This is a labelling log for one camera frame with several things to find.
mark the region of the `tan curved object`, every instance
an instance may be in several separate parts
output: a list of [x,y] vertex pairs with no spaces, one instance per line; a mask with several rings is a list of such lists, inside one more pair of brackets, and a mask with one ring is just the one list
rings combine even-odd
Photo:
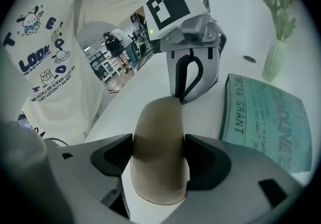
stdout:
[[155,204],[184,199],[187,173],[183,156],[182,105],[164,97],[142,110],[134,134],[131,179],[137,194]]

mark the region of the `book cover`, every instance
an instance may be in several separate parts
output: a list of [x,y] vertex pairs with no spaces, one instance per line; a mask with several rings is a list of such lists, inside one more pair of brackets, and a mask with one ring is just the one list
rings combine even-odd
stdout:
[[311,170],[311,133],[299,98],[235,74],[225,88],[219,139],[256,149],[289,173]]

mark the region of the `cartoon print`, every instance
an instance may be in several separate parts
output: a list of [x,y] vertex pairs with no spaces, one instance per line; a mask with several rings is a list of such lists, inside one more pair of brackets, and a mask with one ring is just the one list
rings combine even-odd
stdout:
[[36,33],[37,30],[40,28],[40,19],[38,16],[42,16],[43,11],[41,14],[36,15],[38,12],[39,7],[35,6],[35,11],[34,12],[29,12],[26,16],[18,18],[17,23],[23,22],[22,25],[25,27],[25,34],[26,35],[31,35],[33,33]]
[[55,63],[61,63],[66,60],[70,56],[70,52],[65,52],[64,50],[60,50],[54,55],[53,59],[55,59]]
[[55,78],[58,77],[58,75],[54,77],[50,69],[47,69],[46,71],[40,74],[40,77],[41,77],[41,83],[44,84],[44,87],[46,87],[47,85],[53,83],[55,81]]
[[57,28],[57,29],[53,32],[53,34],[52,34],[52,36],[51,36],[52,42],[55,42],[55,41],[58,39],[58,37],[62,36],[62,25],[63,25],[63,24],[64,24],[64,23],[61,22],[59,28]]

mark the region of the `person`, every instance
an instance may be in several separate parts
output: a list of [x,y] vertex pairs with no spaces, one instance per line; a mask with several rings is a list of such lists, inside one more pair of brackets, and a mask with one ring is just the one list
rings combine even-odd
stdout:
[[122,53],[124,48],[122,47],[120,41],[116,37],[114,37],[110,32],[105,33],[103,36],[105,39],[105,46],[107,50],[110,51],[111,56],[115,58],[115,60],[117,61],[118,65],[123,70],[123,72],[127,73],[130,70],[130,65],[127,58]]
[[78,19],[77,0],[15,0],[8,11],[0,26],[0,42],[31,86],[24,113],[34,128],[46,132],[44,137],[69,145],[83,143],[111,102],[75,35],[87,22],[117,26],[144,4],[117,2],[82,0]]
[[129,59],[131,60],[132,66],[135,67],[139,61],[137,52],[134,48],[133,41],[120,29],[114,29],[111,34],[116,37],[120,42],[123,48],[125,49]]

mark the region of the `glass vase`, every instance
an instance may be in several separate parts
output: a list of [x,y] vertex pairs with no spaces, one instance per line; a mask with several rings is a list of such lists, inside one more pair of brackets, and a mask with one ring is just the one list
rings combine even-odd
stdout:
[[285,55],[286,44],[280,40],[276,40],[267,54],[263,67],[262,77],[266,81],[271,82],[276,78],[284,64]]

